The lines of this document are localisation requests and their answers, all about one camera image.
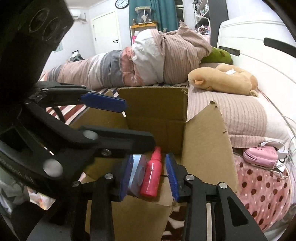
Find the rolled pink grey duvet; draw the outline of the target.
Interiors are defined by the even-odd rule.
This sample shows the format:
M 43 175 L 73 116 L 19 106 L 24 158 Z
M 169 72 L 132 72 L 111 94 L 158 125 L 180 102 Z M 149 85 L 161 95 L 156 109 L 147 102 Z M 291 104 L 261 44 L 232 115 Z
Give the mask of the rolled pink grey duvet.
M 141 31 L 135 42 L 86 60 L 67 62 L 48 71 L 44 81 L 103 88 L 175 85 L 187 81 L 190 71 L 212 52 L 211 45 L 183 22 L 176 31 Z

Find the brown cardboard box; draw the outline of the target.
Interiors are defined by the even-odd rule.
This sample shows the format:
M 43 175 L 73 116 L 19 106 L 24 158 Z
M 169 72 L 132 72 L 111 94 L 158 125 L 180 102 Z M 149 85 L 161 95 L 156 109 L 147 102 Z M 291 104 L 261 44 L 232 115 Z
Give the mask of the brown cardboard box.
M 86 108 L 70 126 L 104 126 L 150 132 L 163 154 L 173 153 L 203 182 L 238 190 L 234 155 L 225 124 L 223 93 L 187 87 L 121 88 L 125 113 Z M 112 203 L 116 240 L 160 240 L 175 203 L 166 175 L 153 199 L 127 196 Z

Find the pink handheld device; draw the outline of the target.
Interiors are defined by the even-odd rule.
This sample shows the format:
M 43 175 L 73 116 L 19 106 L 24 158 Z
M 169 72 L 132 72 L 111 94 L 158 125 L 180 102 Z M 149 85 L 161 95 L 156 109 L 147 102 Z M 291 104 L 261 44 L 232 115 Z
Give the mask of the pink handheld device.
M 244 149 L 243 158 L 249 164 L 265 168 L 274 168 L 278 162 L 278 154 L 272 146 Z

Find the pink striped pillow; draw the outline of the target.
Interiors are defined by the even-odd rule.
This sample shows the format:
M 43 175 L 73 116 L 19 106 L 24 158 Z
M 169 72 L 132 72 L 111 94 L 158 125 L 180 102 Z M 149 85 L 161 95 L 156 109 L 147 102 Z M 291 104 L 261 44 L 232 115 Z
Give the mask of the pink striped pillow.
M 288 147 L 290 129 L 262 94 L 253 97 L 206 91 L 190 86 L 187 120 L 192 119 L 211 101 L 217 103 L 232 147 L 253 148 L 267 141 L 272 141 L 277 148 Z

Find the tan plush toy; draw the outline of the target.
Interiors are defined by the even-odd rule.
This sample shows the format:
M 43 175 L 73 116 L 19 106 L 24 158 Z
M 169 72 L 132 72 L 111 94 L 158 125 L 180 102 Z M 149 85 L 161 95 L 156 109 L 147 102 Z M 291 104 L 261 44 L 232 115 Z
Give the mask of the tan plush toy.
M 188 74 L 188 81 L 193 87 L 206 91 L 258 97 L 256 77 L 229 64 L 220 64 L 215 68 L 197 68 Z

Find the round wall clock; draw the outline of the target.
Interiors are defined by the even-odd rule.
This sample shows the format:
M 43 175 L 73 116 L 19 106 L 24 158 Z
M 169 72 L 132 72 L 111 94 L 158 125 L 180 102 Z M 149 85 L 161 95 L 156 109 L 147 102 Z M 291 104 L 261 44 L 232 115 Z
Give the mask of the round wall clock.
M 130 4 L 129 0 L 116 0 L 115 1 L 115 7 L 117 9 L 124 9 L 127 8 Z

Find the white door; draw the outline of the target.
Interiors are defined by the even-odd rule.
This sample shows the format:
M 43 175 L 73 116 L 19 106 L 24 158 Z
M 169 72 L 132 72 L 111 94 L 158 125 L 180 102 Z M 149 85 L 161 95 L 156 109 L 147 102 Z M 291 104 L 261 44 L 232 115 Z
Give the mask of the white door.
M 122 49 L 119 23 L 115 12 L 95 18 L 92 26 L 96 54 Z

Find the striped plush blanket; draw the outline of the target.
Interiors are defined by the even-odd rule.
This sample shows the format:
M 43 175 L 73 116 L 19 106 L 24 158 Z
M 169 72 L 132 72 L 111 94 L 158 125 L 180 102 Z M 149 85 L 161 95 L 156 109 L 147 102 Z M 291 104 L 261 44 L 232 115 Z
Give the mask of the striped plush blanket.
M 98 94 L 104 94 L 108 96 L 118 97 L 117 88 L 104 88 L 101 90 L 96 91 Z M 70 125 L 74 119 L 79 116 L 85 109 L 87 109 L 87 106 L 82 104 L 76 104 L 76 105 L 65 105 L 65 106 L 58 106 L 58 109 L 61 111 L 62 116 L 65 120 L 65 123 L 67 125 Z M 57 112 L 54 110 L 54 108 L 46 108 L 45 109 L 47 113 L 55 117 L 56 119 L 60 119 Z

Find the yellow wooden shelf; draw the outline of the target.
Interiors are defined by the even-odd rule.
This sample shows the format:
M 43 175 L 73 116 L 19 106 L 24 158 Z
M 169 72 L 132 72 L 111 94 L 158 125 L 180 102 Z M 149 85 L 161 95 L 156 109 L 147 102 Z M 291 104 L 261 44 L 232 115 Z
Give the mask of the yellow wooden shelf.
M 130 39 L 131 43 L 133 44 L 136 37 L 141 31 L 147 30 L 147 29 L 157 29 L 158 25 L 157 22 L 152 23 L 145 23 L 145 24 L 136 24 L 130 26 Z

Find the red pink bottle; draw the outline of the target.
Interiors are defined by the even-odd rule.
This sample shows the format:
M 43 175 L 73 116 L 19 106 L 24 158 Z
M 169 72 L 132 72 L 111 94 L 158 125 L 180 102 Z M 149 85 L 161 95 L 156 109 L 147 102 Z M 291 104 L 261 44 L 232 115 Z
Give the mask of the red pink bottle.
M 151 159 L 147 163 L 144 180 L 140 190 L 141 196 L 156 197 L 158 193 L 159 181 L 162 173 L 161 148 L 155 147 Z

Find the pink polka dot sheet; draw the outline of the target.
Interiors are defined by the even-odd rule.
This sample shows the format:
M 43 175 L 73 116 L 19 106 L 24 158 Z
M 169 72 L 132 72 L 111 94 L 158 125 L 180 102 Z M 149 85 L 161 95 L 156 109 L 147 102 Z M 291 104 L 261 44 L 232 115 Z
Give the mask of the pink polka dot sheet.
M 237 196 L 263 232 L 289 214 L 295 214 L 295 165 L 288 162 L 283 175 L 248 164 L 234 148 L 238 175 Z

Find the black bookshelf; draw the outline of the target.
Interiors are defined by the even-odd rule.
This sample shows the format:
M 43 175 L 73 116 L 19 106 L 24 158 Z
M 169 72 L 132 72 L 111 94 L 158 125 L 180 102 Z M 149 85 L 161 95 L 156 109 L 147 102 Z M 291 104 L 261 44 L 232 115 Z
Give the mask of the black bookshelf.
M 217 47 L 219 29 L 224 21 L 229 20 L 226 0 L 193 1 L 195 28 L 206 27 L 210 35 L 210 44 Z

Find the green plush toy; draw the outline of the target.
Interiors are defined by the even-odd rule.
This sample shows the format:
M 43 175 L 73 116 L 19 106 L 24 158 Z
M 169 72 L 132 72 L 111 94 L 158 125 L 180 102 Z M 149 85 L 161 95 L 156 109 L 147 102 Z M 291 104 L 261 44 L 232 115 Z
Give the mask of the green plush toy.
M 223 49 L 212 47 L 212 52 L 201 60 L 202 63 L 225 63 L 233 64 L 233 60 L 229 52 Z

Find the white bed headboard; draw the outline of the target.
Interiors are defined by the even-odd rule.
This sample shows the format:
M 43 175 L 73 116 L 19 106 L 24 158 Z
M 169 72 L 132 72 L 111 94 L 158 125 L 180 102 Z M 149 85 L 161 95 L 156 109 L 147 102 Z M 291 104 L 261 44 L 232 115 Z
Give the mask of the white bed headboard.
M 295 136 L 295 57 L 279 50 L 295 41 L 279 19 L 233 18 L 220 25 L 219 47 L 234 49 L 234 65 L 252 73 L 258 87 L 280 112 L 291 137 Z

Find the light blue square box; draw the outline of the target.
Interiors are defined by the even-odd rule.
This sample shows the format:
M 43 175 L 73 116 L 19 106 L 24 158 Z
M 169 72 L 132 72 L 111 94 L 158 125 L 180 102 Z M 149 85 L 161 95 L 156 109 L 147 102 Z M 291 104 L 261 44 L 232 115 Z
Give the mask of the light blue square box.
M 128 194 L 139 197 L 147 167 L 147 159 L 145 155 L 133 155 L 132 160 L 133 165 L 128 185 Z

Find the glass display case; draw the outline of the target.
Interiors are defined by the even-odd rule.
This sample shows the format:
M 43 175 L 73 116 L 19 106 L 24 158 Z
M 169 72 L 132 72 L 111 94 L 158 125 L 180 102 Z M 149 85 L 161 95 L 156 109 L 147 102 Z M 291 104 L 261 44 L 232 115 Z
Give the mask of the glass display case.
M 149 24 L 152 22 L 152 10 L 150 6 L 138 6 L 135 8 L 137 14 L 137 23 Z

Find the teal curtain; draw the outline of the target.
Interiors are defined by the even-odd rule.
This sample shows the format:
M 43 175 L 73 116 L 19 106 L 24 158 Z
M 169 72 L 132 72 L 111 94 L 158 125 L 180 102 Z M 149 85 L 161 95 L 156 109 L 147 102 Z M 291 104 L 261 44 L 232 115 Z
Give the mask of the teal curtain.
M 129 1 L 129 24 L 137 18 L 136 7 L 150 6 L 152 20 L 158 23 L 158 29 L 166 29 L 168 32 L 179 27 L 176 5 L 174 0 L 131 0 Z

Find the white air conditioner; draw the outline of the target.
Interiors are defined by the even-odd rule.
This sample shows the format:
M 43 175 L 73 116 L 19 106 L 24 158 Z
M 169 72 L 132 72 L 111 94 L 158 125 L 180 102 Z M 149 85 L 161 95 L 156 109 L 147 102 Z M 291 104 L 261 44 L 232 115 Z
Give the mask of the white air conditioner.
M 70 13 L 74 21 L 86 23 L 86 13 L 81 12 L 79 9 L 70 9 Z

